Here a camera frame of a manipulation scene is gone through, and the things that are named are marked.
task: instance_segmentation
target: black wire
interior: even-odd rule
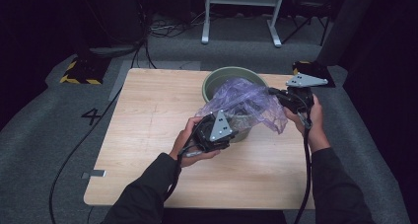
[[[180,171],[181,171],[182,156],[185,152],[187,152],[187,150],[190,147],[195,146],[194,144],[193,145],[188,145],[188,144],[190,143],[191,139],[193,138],[194,133],[196,133],[197,128],[200,127],[200,124],[202,122],[203,122],[203,119],[200,120],[199,123],[193,127],[193,130],[191,131],[190,136],[187,138],[187,141],[185,141],[183,148],[177,154],[177,163],[176,163],[175,171],[174,171],[174,180],[173,180],[172,185],[170,186],[170,189],[167,191],[166,198],[164,199],[164,201],[169,199],[169,197],[172,195],[173,191],[175,190],[175,187],[177,186],[178,177],[179,177]]]
[[[153,24],[150,27],[150,35],[152,37],[176,37],[178,35],[183,34],[185,31],[193,29],[194,27],[198,25],[202,25],[203,22],[195,24],[196,20],[201,18],[205,11],[194,17],[193,20],[191,20],[190,24],[186,24],[183,22],[180,23],[174,23],[169,24],[168,20],[155,20],[153,21]]]
[[[307,104],[304,102],[304,105],[306,106],[307,109],[307,122],[309,125],[312,124],[311,122],[311,108],[307,107]],[[299,208],[298,214],[296,216],[295,219],[295,224],[299,223],[299,220],[302,217],[302,213],[305,210],[305,207],[307,206],[308,203],[308,198],[310,197],[310,192],[311,192],[311,153],[310,153],[310,148],[309,148],[309,144],[308,144],[308,138],[310,135],[310,128],[307,128],[307,126],[304,124],[305,126],[305,131],[304,131],[304,149],[305,149],[305,160],[306,160],[306,165],[307,165],[307,186],[305,188],[305,194],[304,194],[304,199],[302,200],[302,204],[301,207]]]
[[[301,207],[299,208],[298,215],[296,216],[296,219],[295,219],[295,224],[299,223],[299,220],[302,217],[302,213],[305,210],[305,207],[307,205],[308,198],[309,198],[310,192],[311,192],[311,155],[310,155],[310,148],[309,148],[309,145],[308,145],[309,133],[310,133],[310,130],[305,128],[304,148],[305,148],[305,159],[306,159],[306,163],[307,163],[307,186],[306,186],[306,189],[305,189],[304,199],[302,200]]]
[[[115,58],[115,57],[120,57],[126,54],[130,54],[132,52],[134,52],[135,50],[137,50],[138,48],[141,47],[141,43],[139,44],[135,44],[132,47],[128,48],[128,49],[120,49],[120,50],[116,50],[113,52],[105,52],[105,53],[99,53],[99,52],[93,52],[93,54],[99,58]]]
[[[132,58],[131,68],[133,67],[133,63],[135,61],[135,57],[138,55],[139,48],[136,50],[134,57]],[[65,159],[64,163],[61,165],[58,173],[55,176],[55,179],[52,182],[52,186],[49,192],[49,200],[48,200],[48,207],[49,207],[49,216],[51,218],[52,224],[55,224],[55,216],[53,214],[53,193],[55,191],[55,186],[58,181],[59,176],[61,175],[62,171],[64,170],[65,166],[67,165],[70,158],[73,156],[73,154],[77,151],[77,149],[83,144],[83,142],[86,140],[86,138],[93,132],[93,130],[96,128],[96,126],[99,124],[100,121],[102,121],[102,118],[105,116],[107,111],[110,109],[111,105],[116,101],[117,97],[119,96],[120,92],[122,91],[122,87],[120,87],[119,91],[117,91],[114,98],[111,100],[111,102],[107,105],[102,115],[98,118],[96,123],[93,124],[93,126],[90,128],[90,130],[84,135],[84,137],[80,140],[79,143],[71,150],[70,154]]]
[[[87,215],[87,224],[90,223],[90,215],[92,215],[93,208],[94,208],[94,206],[92,206],[92,208],[90,208],[89,215]]]
[[[150,64],[153,65],[153,67],[155,69],[157,69],[157,66],[154,64],[153,60],[151,60],[150,51],[148,50],[148,41],[145,40],[145,43],[144,44],[145,44],[145,55],[148,58],[148,62],[150,62]]]

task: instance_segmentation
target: metal stand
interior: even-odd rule
[[[206,0],[205,4],[205,23],[203,25],[202,43],[206,44],[209,42],[209,28],[210,28],[210,4],[232,4],[232,5],[251,5],[251,6],[268,6],[275,7],[273,12],[273,18],[267,20],[267,26],[270,31],[273,43],[276,47],[282,45],[275,24],[277,16],[279,14],[280,6],[283,0]]]

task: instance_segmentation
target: small metal clip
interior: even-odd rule
[[[194,157],[202,153],[203,153],[202,151],[189,152],[185,154],[185,157]]]
[[[311,121],[308,121],[303,114],[301,114],[300,112],[298,112],[298,117],[301,120],[302,124],[304,125],[304,127],[306,129],[311,129],[313,127],[313,124]]]
[[[85,180],[90,177],[105,177],[105,170],[92,170],[89,173],[83,173],[81,179]]]

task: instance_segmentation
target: person's left hand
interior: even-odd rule
[[[197,124],[200,120],[202,119],[202,117],[192,117],[188,120],[187,125],[185,126],[185,129],[182,130],[177,139],[174,142],[174,146],[173,146],[173,150],[172,152],[170,152],[170,156],[177,160],[177,154],[178,152],[183,148],[184,144],[186,143],[188,137],[190,136],[194,124]],[[220,154],[221,151],[220,150],[216,150],[216,151],[212,151],[209,153],[202,153],[199,154],[197,156],[194,157],[183,157],[181,160],[181,167],[188,167],[190,165],[193,165],[194,163],[196,163],[199,160],[203,160],[203,159],[211,159],[213,157],[215,157],[216,155]]]

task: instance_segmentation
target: purple plastic bag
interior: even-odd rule
[[[273,131],[282,133],[288,121],[277,98],[267,93],[267,87],[244,78],[228,79],[216,90],[213,99],[196,116],[223,110],[230,126],[237,131],[264,123]]]

